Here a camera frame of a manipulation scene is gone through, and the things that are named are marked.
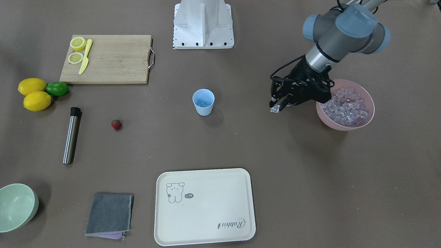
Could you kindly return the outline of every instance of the lemon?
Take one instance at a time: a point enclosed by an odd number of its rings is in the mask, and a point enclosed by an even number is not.
[[[51,105],[51,96],[44,91],[29,93],[23,100],[23,107],[30,111],[40,111]]]
[[[34,91],[44,91],[47,84],[38,78],[25,79],[19,83],[19,92],[25,96]]]
[[[71,55],[69,55],[69,57],[67,58],[67,60],[69,61],[69,63],[71,64],[78,64],[82,61],[83,59],[83,54],[79,53],[79,52],[75,52],[72,53]]]
[[[71,48],[75,51],[81,51],[86,48],[86,41],[83,37],[75,37],[71,40]]]

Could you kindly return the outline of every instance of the bowl of ice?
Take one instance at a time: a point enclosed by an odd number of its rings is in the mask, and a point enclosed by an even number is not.
[[[316,104],[318,117],[328,127],[339,131],[368,125],[375,113],[374,101],[369,93],[349,80],[336,79],[334,82],[331,100]]]

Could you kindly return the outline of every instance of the cutting board handle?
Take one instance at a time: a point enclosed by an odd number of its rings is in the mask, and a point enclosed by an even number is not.
[[[150,47],[150,51],[152,51],[153,54],[153,62],[152,64],[149,64],[149,66],[147,67],[148,70],[150,70],[150,68],[152,68],[155,65],[155,52],[153,51],[152,47]]]

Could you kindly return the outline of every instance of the wooden cutting board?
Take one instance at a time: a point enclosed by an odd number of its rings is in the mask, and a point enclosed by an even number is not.
[[[81,63],[70,64],[68,56],[77,52],[67,42],[66,59],[60,81],[72,84],[147,83],[151,35],[73,35],[92,39],[89,64],[79,75]]]

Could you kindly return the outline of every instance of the folded towel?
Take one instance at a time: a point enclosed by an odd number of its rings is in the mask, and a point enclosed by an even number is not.
[[[96,193],[84,235],[124,239],[130,230],[132,200],[130,194]]]

